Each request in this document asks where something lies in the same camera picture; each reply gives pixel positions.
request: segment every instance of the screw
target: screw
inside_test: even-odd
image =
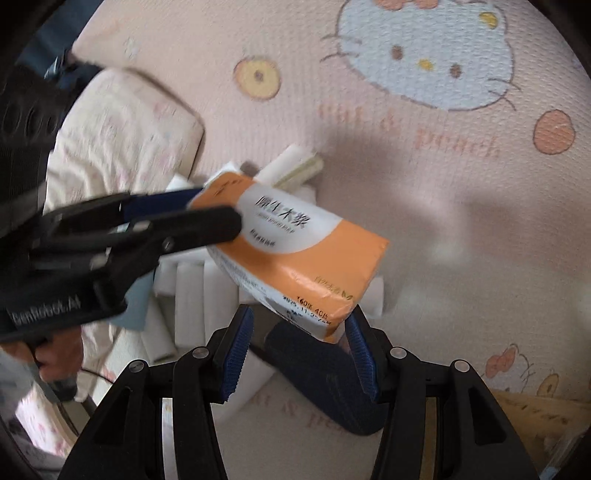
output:
[[[144,232],[148,228],[150,228],[151,225],[152,225],[152,222],[150,222],[149,220],[142,220],[142,221],[136,223],[134,225],[134,227],[132,228],[132,230],[134,232]]]
[[[134,374],[141,372],[143,369],[144,363],[141,360],[136,360],[135,362],[131,362],[129,364],[129,370]]]
[[[193,356],[199,359],[207,358],[209,356],[209,350],[205,346],[198,346],[193,350]]]
[[[166,237],[164,239],[164,242],[162,242],[162,249],[166,253],[169,253],[173,248],[174,248],[174,240],[172,239],[172,237]]]
[[[456,368],[457,371],[462,373],[466,373],[468,370],[470,370],[470,364],[468,362],[465,362],[464,360],[458,360],[453,364],[453,366]]]
[[[406,350],[401,346],[395,346],[390,350],[390,355],[392,355],[394,358],[403,359],[406,354]]]
[[[103,268],[109,261],[109,256],[105,254],[97,254],[90,259],[90,269],[98,270]]]

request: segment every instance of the paper roll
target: paper roll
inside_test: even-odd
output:
[[[319,174],[323,167],[324,161],[318,155],[298,145],[290,145],[254,179],[263,185],[292,193]]]
[[[177,190],[187,190],[192,189],[194,187],[195,185],[191,183],[188,179],[186,179],[182,175],[179,175],[178,173],[175,173],[173,179],[170,180],[168,187],[166,187],[166,191],[175,192]]]
[[[203,320],[205,340],[213,332],[227,327],[238,308],[238,286],[220,270],[213,260],[207,260],[203,276]]]
[[[177,291],[177,264],[161,262],[154,274],[154,286],[156,295],[174,297]]]
[[[234,162],[229,161],[222,168],[220,168],[217,172],[215,172],[212,176],[209,177],[208,181],[205,182],[205,187],[207,187],[211,182],[218,178],[222,173],[226,173],[227,171],[242,174],[240,168],[238,168],[238,166]]]
[[[176,254],[163,255],[160,257],[160,264],[163,263],[198,263],[204,264],[206,260],[211,260],[207,248],[193,248],[191,250],[185,250],[184,252],[178,252]]]
[[[253,303],[259,303],[258,300],[249,294],[246,290],[242,288],[238,289],[238,303],[242,305],[243,303],[247,305],[251,305]]]
[[[230,395],[230,399],[224,405],[212,403],[212,414],[216,424],[224,423],[240,410],[269,381],[273,373],[275,373],[273,367],[249,351],[244,360],[236,391]]]
[[[177,354],[170,332],[166,328],[164,316],[152,295],[148,299],[148,312],[141,337],[151,364]]]
[[[375,277],[359,302],[363,314],[369,320],[382,317],[384,312],[384,278]]]
[[[174,343],[187,348],[206,344],[203,323],[203,265],[178,265]]]
[[[316,189],[310,185],[302,185],[293,193],[293,195],[300,200],[316,205]]]

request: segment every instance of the hand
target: hand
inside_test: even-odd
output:
[[[0,348],[21,362],[35,361],[29,347],[23,342],[5,343],[0,345]],[[45,382],[75,376],[82,368],[84,359],[82,329],[78,326],[56,332],[49,343],[35,350],[35,358],[43,364],[39,374]]]

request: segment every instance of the plastic packaging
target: plastic packaging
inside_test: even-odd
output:
[[[238,286],[317,339],[335,343],[388,241],[286,192],[235,173],[214,180],[189,208],[231,205],[232,242],[209,248]]]

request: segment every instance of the cartoon cat face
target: cartoon cat face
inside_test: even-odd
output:
[[[493,355],[486,362],[483,379],[489,388],[512,393],[522,393],[534,374],[525,355],[512,344],[501,354]]]
[[[337,25],[339,56],[375,86],[445,110],[472,110],[505,97],[513,55],[503,13],[490,4],[439,0],[349,0]]]

